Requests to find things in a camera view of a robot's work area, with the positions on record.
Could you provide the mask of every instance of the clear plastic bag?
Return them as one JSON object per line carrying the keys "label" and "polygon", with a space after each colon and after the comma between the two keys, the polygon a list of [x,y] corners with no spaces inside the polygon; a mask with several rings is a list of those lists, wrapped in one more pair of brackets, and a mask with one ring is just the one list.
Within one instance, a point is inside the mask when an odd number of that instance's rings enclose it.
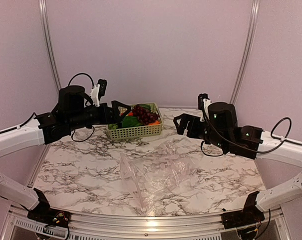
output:
{"label": "clear plastic bag", "polygon": [[122,181],[145,215],[153,212],[155,202],[192,176],[194,170],[191,158],[176,154],[171,141],[142,158],[130,159],[121,154]]}

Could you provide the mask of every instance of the gray marble vein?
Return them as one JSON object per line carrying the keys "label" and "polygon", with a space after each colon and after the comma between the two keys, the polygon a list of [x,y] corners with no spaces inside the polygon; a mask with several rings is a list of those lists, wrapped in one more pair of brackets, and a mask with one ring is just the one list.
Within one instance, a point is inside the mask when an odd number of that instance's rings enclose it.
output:
{"label": "gray marble vein", "polygon": [[[242,208],[247,195],[264,190],[261,177],[251,159],[227,154],[204,156],[201,141],[177,135],[173,117],[182,113],[199,115],[192,109],[160,109],[163,131],[151,136],[123,141],[111,141],[105,126],[96,127],[86,142],[73,142],[70,137],[51,145],[34,187],[42,190],[52,207],[78,212],[142,216],[145,213],[123,184],[120,175],[120,155],[132,159],[158,154],[156,148],[171,141],[176,153],[194,161],[195,172],[176,188],[168,190],[154,202],[148,216],[185,216],[221,212],[223,208]],[[75,138],[85,139],[91,129],[81,129]],[[219,149],[205,146],[210,154]]]}

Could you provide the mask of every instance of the grapes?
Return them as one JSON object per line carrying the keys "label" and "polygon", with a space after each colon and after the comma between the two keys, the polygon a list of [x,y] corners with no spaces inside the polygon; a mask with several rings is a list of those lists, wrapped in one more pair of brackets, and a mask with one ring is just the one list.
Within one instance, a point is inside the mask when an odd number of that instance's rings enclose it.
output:
{"label": "grapes", "polygon": [[159,118],[156,112],[151,112],[149,109],[139,105],[136,105],[132,109],[132,113],[133,116],[136,116],[140,123],[142,123],[143,125],[153,123]]}

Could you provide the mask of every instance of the green basket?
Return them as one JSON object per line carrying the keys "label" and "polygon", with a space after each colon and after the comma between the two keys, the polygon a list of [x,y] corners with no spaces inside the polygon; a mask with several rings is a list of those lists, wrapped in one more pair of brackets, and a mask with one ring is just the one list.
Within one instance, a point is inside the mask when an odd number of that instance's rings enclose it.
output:
{"label": "green basket", "polygon": [[[110,139],[112,140],[123,140],[123,139],[133,139],[133,138],[140,138],[140,137],[149,137],[160,135],[162,132],[162,125],[163,125],[163,118],[157,107],[156,103],[144,103],[150,105],[151,112],[157,113],[160,116],[159,122],[160,124],[157,125],[147,125],[147,126],[136,126],[136,127],[126,127],[126,128],[119,128],[119,129],[109,129],[108,125],[106,126],[106,131]],[[124,113],[126,108],[119,108],[120,113]]]}

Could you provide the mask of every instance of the white marble surface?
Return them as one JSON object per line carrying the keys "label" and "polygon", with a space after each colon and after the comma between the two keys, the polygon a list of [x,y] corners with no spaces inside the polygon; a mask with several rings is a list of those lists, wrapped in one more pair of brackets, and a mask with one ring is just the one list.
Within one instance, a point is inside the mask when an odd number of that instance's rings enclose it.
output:
{"label": "white marble surface", "polygon": [[[176,134],[173,117],[185,112],[199,114],[198,110],[162,108],[164,126],[159,136],[110,141],[105,126],[100,126],[86,142],[65,137],[50,147],[34,187],[45,193],[52,207],[117,216],[145,215],[121,180],[120,154],[140,158],[154,153],[161,143],[173,141],[177,153],[190,157],[196,170],[158,199],[148,216],[197,215],[242,208],[249,193],[265,189],[254,161],[233,155],[204,156],[201,140]],[[78,130],[75,137],[84,139],[90,131]]]}

